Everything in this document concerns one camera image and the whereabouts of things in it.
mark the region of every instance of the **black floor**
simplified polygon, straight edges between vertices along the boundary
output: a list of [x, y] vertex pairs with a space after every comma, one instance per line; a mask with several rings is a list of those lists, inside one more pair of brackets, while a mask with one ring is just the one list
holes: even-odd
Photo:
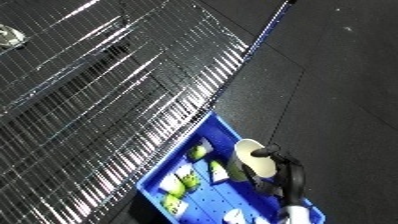
[[[249, 43], [278, 1], [202, 3]], [[299, 0], [216, 106], [242, 136], [302, 160], [327, 223], [398, 223], [397, 11]]]

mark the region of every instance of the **small white cup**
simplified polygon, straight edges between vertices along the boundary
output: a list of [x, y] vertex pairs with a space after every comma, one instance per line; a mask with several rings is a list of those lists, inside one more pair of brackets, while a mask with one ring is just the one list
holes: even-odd
[[186, 191], [185, 185], [173, 173], [169, 173], [163, 178], [159, 188], [177, 198], [182, 198]]
[[257, 217], [254, 219], [254, 224], [271, 224], [271, 223], [268, 222], [268, 220], [266, 220], [263, 217]]
[[200, 140], [200, 144], [195, 145], [194, 147], [189, 149], [187, 156], [191, 161], [196, 162], [205, 157], [213, 150], [214, 148], [210, 144], [209, 140], [207, 140], [206, 138], [202, 138]]
[[235, 208], [224, 215], [223, 221], [225, 224], [246, 224], [242, 209]]
[[228, 172], [217, 160], [211, 161], [209, 167], [213, 184], [218, 184], [229, 179]]

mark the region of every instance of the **white object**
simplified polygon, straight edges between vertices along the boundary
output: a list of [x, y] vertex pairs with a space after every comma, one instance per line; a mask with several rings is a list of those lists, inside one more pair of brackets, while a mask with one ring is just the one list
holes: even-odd
[[263, 217], [257, 217], [254, 219], [254, 224], [271, 224], [271, 223], [268, 222], [268, 220], [266, 220]]
[[242, 165], [246, 164], [261, 178], [270, 178], [276, 174], [275, 162], [270, 157], [257, 158], [251, 153], [264, 148], [259, 142], [252, 139], [242, 139], [235, 144], [234, 153], [229, 159], [227, 171], [234, 181], [246, 181]]
[[310, 211], [303, 206], [286, 206], [279, 213], [287, 216], [278, 224], [311, 224]]
[[184, 184], [173, 173], [167, 174], [159, 184], [159, 188], [181, 198], [185, 194]]
[[211, 161], [209, 166], [213, 184], [218, 184], [229, 179], [228, 172], [218, 161]]
[[203, 147], [205, 147], [207, 153], [210, 153], [214, 150], [213, 146], [206, 138], [200, 139], [200, 142], [202, 143]]
[[188, 151], [188, 158], [198, 161], [214, 150], [211, 143], [206, 138], [200, 139], [200, 144], [195, 145]]
[[226, 224], [246, 224], [242, 209], [239, 208], [229, 211], [227, 214], [225, 214], [223, 220]]
[[24, 44], [25, 34], [9, 26], [0, 24], [0, 47], [18, 47]]

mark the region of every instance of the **white cup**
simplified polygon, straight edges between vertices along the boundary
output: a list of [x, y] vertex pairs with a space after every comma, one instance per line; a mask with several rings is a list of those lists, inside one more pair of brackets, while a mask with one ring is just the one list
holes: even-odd
[[209, 168], [213, 184], [218, 184], [229, 179], [228, 172], [217, 160], [211, 161]]
[[234, 146], [234, 152], [228, 161], [227, 171], [233, 181], [246, 181], [242, 165], [246, 164], [261, 178], [270, 178], [276, 174], [275, 162], [270, 157], [257, 158], [251, 153], [263, 145], [252, 139], [242, 139]]
[[246, 224], [242, 209], [235, 208], [224, 215], [223, 221], [225, 224]]
[[187, 156], [191, 161], [196, 162], [213, 150], [214, 148], [210, 142], [206, 138], [202, 138], [200, 139], [200, 144], [197, 144], [189, 149]]
[[268, 220], [266, 220], [265, 218], [257, 217], [254, 219], [254, 224], [271, 224], [271, 223], [268, 222]]
[[169, 173], [163, 178], [159, 188], [177, 198], [182, 198], [185, 194], [185, 185], [173, 173]]

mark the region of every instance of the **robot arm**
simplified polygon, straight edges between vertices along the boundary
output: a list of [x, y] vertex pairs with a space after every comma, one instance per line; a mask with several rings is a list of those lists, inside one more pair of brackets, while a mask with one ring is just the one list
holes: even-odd
[[279, 211], [279, 223], [310, 224], [309, 210], [303, 204], [305, 171], [300, 161], [282, 153], [277, 145], [258, 149], [252, 152], [252, 156], [270, 156], [275, 161], [277, 173], [272, 180], [260, 179], [247, 165], [243, 165], [243, 171], [256, 192], [278, 197], [282, 207]]

